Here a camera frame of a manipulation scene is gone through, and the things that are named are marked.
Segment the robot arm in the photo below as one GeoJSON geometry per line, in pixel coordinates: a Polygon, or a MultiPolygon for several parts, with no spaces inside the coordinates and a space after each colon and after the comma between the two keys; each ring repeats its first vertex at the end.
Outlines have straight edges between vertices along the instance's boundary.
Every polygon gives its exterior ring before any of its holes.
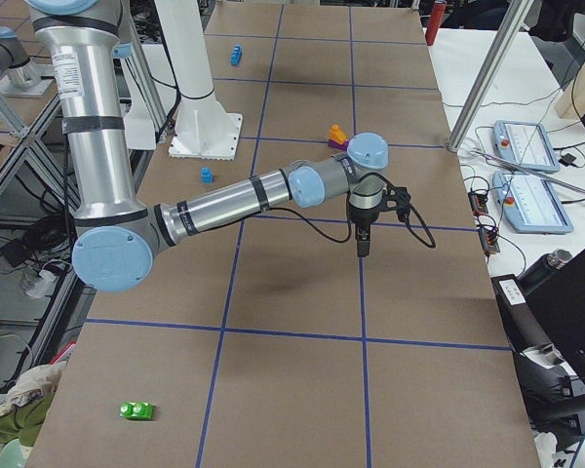
{"type": "MultiPolygon", "coordinates": [[[[171,160],[156,186],[178,191],[183,176],[195,187],[190,156],[229,160],[243,118],[215,96],[199,9],[193,1],[155,5],[179,93],[171,160]]],[[[371,225],[386,208],[389,163],[385,139],[354,136],[346,151],[320,162],[297,161],[264,175],[195,194],[191,199],[146,205],[137,197],[113,56],[131,15],[123,1],[33,1],[36,37],[51,54],[80,205],[71,263],[79,279],[101,292],[123,292],[150,273],[157,254],[183,239],[273,210],[294,201],[315,207],[345,196],[349,234],[359,255],[370,250],[371,225]]]]}

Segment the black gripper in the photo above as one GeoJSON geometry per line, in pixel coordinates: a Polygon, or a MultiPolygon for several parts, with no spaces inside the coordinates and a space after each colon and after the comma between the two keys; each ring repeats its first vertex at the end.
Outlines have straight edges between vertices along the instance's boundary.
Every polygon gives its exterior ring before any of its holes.
{"type": "Polygon", "coordinates": [[[362,209],[352,204],[347,205],[348,219],[354,224],[357,241],[357,256],[366,257],[371,249],[371,225],[379,218],[377,207],[362,209]]]}

